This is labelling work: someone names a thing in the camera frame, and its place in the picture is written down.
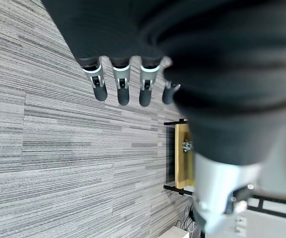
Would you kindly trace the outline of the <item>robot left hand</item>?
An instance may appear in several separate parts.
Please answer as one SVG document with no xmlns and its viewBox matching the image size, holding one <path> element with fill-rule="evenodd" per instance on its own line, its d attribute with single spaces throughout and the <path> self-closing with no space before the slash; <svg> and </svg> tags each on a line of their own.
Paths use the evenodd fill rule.
<svg viewBox="0 0 286 238">
<path fill-rule="evenodd" d="M 286 0 L 45 0 L 76 61 L 168 57 L 195 150 L 194 213 L 211 234 L 244 210 L 286 127 Z"/>
</svg>

